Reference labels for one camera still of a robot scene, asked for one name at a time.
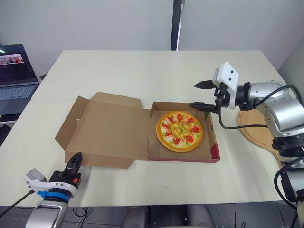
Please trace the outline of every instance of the wall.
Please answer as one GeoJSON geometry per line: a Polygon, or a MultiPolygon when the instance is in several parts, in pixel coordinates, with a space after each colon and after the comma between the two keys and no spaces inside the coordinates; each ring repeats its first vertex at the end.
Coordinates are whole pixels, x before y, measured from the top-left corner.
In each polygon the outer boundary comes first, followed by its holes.
{"type": "Polygon", "coordinates": [[[278,71],[289,85],[295,85],[304,97],[304,39],[278,71]]]}
{"type": "Polygon", "coordinates": [[[63,50],[170,50],[173,0],[0,0],[0,43],[22,43],[37,76],[63,50]]]}
{"type": "Polygon", "coordinates": [[[186,0],[179,50],[262,50],[278,69],[303,37],[303,0],[186,0]]]}

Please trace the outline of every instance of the laptop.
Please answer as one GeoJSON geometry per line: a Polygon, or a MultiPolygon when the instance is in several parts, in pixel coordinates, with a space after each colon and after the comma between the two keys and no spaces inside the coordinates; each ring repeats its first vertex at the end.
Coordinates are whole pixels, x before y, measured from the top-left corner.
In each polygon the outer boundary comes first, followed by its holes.
{"type": "Polygon", "coordinates": [[[0,46],[0,115],[21,113],[38,86],[23,45],[0,46]]]}

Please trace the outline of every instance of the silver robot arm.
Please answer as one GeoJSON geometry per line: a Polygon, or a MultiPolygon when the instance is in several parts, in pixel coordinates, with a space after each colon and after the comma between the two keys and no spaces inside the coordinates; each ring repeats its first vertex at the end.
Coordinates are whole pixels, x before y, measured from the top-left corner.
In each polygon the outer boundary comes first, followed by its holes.
{"type": "Polygon", "coordinates": [[[38,170],[32,169],[23,176],[29,188],[43,197],[30,215],[25,228],[60,228],[70,198],[74,197],[81,182],[78,172],[82,154],[75,154],[64,171],[55,171],[49,182],[38,170]]]}
{"type": "Polygon", "coordinates": [[[269,128],[274,137],[272,146],[279,151],[283,165],[275,176],[275,188],[287,204],[297,209],[300,226],[304,228],[304,108],[297,89],[278,81],[252,84],[247,82],[239,86],[238,72],[228,62],[216,69],[212,80],[199,82],[194,87],[216,89],[214,93],[216,105],[200,102],[190,105],[202,111],[217,113],[219,123],[223,128],[269,128]],[[296,91],[298,99],[290,95],[289,88],[296,91]],[[238,127],[224,126],[221,120],[221,108],[235,109],[236,106],[242,111],[259,110],[267,126],[256,124],[238,127]],[[278,176],[282,178],[281,183],[286,199],[277,186],[278,176]]]}

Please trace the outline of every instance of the laptop keyboard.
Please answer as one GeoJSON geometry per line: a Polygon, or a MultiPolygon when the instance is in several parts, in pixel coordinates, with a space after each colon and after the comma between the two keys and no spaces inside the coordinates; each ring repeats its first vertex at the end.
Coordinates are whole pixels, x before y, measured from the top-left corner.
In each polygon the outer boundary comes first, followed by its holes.
{"type": "Polygon", "coordinates": [[[0,89],[0,101],[28,98],[34,86],[0,89]]]}

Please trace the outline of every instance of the pizza box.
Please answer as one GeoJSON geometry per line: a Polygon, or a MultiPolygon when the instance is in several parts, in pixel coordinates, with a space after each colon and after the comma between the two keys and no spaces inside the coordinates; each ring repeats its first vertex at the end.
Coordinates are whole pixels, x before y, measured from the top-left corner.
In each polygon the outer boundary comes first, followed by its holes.
{"type": "Polygon", "coordinates": [[[126,169],[134,160],[220,160],[210,113],[175,102],[154,102],[151,109],[143,109],[139,99],[101,92],[76,99],[55,139],[65,150],[65,162],[82,152],[86,166],[126,169]],[[197,148],[173,152],[159,142],[156,124],[170,111],[186,111],[200,121],[204,138],[197,148]]]}

